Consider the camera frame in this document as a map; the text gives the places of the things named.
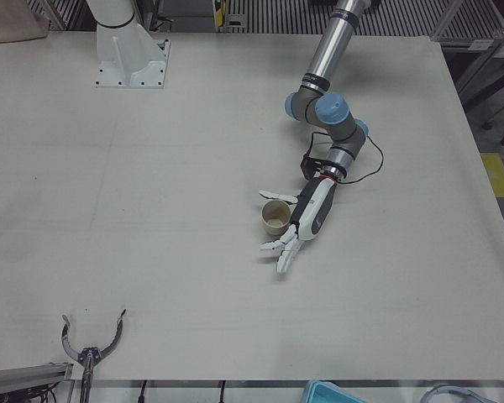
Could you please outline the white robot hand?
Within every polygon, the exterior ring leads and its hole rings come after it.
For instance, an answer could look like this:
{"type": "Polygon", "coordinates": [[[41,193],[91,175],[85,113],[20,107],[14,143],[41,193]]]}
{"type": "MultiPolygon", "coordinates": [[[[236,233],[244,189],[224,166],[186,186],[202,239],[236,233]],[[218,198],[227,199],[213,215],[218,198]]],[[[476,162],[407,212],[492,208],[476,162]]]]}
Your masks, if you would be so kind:
{"type": "Polygon", "coordinates": [[[333,205],[337,184],[333,178],[320,175],[309,180],[297,196],[259,191],[267,200],[295,206],[286,231],[277,240],[260,245],[261,250],[283,248],[276,262],[278,274],[286,273],[301,246],[317,237],[333,205]]]}

